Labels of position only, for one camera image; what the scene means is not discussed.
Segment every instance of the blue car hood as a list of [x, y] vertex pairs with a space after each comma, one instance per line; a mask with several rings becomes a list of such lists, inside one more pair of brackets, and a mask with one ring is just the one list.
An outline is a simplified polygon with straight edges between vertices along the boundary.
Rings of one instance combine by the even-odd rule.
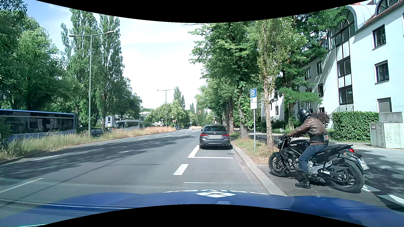
[[313, 214], [368, 227], [401, 226], [404, 214], [358, 201], [321, 196], [268, 195], [235, 190], [179, 190], [162, 193], [96, 193], [39, 205], [0, 219], [2, 227], [34, 226], [130, 208], [179, 204], [228, 204]]

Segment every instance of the motorcyclist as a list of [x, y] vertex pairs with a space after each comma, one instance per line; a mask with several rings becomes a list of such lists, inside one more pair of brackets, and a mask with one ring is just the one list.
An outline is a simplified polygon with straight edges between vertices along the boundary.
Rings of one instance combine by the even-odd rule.
[[303, 172], [303, 179], [301, 182], [295, 184], [296, 187], [309, 189], [311, 186], [308, 177], [307, 163], [318, 151], [328, 147], [328, 133], [320, 120], [311, 117], [311, 112], [308, 109], [303, 108], [299, 110], [297, 115], [302, 125], [288, 134], [283, 134], [282, 137], [289, 138], [305, 133], [310, 136], [310, 146], [299, 157], [299, 167], [301, 172]]

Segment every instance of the black motorcycle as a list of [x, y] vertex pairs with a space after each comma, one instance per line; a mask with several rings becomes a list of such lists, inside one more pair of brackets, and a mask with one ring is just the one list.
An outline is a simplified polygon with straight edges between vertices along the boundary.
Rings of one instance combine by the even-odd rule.
[[[280, 137], [279, 152], [274, 152], [268, 160], [272, 173], [287, 177], [290, 170], [300, 171], [299, 157], [309, 145], [304, 139], [291, 141]], [[317, 152], [307, 163], [309, 179], [331, 183], [345, 192], [360, 191], [365, 184], [364, 171], [369, 166], [352, 146], [331, 145]]]

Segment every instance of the road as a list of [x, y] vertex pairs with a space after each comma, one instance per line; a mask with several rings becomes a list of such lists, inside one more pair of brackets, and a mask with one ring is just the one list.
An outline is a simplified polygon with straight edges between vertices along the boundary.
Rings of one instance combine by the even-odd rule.
[[[266, 141], [266, 135], [256, 135], [258, 141]], [[279, 141], [278, 136], [273, 136], [274, 141]], [[336, 198], [344, 198], [349, 200], [357, 200], [368, 204], [388, 207], [393, 210], [404, 212], [404, 174], [397, 162], [389, 162], [384, 160], [383, 156], [377, 156], [371, 152], [372, 148], [353, 146], [356, 152], [363, 155], [363, 159], [367, 162], [370, 169], [365, 173], [365, 186], [361, 193], [345, 193], [337, 190], [329, 185], [311, 185], [311, 189], [302, 190], [295, 187], [295, 183], [301, 180], [300, 176], [291, 171], [287, 178], [274, 176], [268, 167], [258, 166], [269, 179], [271, 179], [287, 196], [299, 195], [319, 195]]]
[[[0, 165], [0, 218], [35, 207], [35, 203], [92, 193], [187, 189], [266, 192], [233, 150], [199, 149], [199, 134], [200, 130], [185, 129], [89, 143]], [[396, 210], [401, 207], [380, 197], [382, 192], [372, 187], [358, 194], [329, 186], [301, 189], [294, 186], [296, 179], [275, 177], [267, 166], [259, 168], [288, 196], [322, 195]], [[375, 181], [375, 176], [366, 177]], [[401, 190], [402, 183], [394, 183], [395, 191]]]

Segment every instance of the car rear window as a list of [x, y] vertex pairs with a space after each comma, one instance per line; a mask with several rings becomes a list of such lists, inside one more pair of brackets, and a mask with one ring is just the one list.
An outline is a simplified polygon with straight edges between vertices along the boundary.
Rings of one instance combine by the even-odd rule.
[[226, 132], [226, 128], [223, 126], [206, 126], [204, 132], [215, 131], [215, 132]]

